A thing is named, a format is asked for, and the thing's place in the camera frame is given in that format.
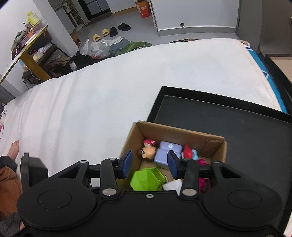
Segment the brown pants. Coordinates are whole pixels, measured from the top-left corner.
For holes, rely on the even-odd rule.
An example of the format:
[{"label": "brown pants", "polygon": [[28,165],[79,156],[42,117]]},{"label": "brown pants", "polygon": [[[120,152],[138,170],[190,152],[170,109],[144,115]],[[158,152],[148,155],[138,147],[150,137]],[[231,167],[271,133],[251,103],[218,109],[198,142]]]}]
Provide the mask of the brown pants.
[{"label": "brown pants", "polygon": [[22,193],[16,173],[7,166],[0,169],[0,221],[17,212],[16,203]]}]

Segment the bed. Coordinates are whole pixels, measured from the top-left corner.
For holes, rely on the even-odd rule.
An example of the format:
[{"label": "bed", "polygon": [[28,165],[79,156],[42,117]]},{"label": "bed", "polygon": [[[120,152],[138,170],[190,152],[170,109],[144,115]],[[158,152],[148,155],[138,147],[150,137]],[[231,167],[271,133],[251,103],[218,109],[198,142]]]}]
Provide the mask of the bed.
[{"label": "bed", "polygon": [[250,52],[234,39],[162,44],[48,80],[6,105],[0,154],[20,140],[18,165],[29,152],[44,162],[50,176],[82,159],[98,164],[118,157],[132,123],[146,121],[161,86],[287,112],[268,73]]}]

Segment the red box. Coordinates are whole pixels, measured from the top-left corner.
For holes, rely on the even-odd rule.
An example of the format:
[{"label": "red box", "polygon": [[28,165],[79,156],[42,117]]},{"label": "red box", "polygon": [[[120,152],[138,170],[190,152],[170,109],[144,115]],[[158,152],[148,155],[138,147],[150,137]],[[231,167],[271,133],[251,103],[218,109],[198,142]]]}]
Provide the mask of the red box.
[{"label": "red box", "polygon": [[142,18],[150,16],[150,6],[148,2],[137,2],[136,6]]}]

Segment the person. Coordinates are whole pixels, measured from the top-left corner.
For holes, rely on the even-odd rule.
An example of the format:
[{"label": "person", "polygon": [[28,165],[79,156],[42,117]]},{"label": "person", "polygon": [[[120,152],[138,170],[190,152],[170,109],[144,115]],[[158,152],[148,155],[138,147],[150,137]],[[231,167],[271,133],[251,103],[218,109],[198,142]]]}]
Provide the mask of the person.
[{"label": "person", "polygon": [[22,193],[21,181],[15,173],[18,152],[19,141],[15,141],[8,154],[0,157],[0,233],[4,236],[13,236],[24,228],[16,208]]}]

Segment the slipper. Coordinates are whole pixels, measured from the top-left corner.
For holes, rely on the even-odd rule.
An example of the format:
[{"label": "slipper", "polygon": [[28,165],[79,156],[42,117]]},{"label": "slipper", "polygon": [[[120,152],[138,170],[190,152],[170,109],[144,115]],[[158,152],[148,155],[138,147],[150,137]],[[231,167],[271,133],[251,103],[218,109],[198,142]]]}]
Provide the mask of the slipper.
[{"label": "slipper", "polygon": [[107,36],[107,35],[109,35],[109,34],[110,34],[109,29],[104,29],[104,30],[102,31],[102,36],[103,36],[103,37],[105,37],[105,36]]},{"label": "slipper", "polygon": [[131,29],[131,26],[127,25],[126,23],[122,23],[118,26],[118,29],[122,31],[128,31]]},{"label": "slipper", "polygon": [[116,36],[118,34],[118,30],[116,29],[116,27],[112,27],[110,28],[110,37]]},{"label": "slipper", "polygon": [[98,34],[95,34],[94,36],[92,36],[93,41],[99,41],[101,40],[101,37]]}]

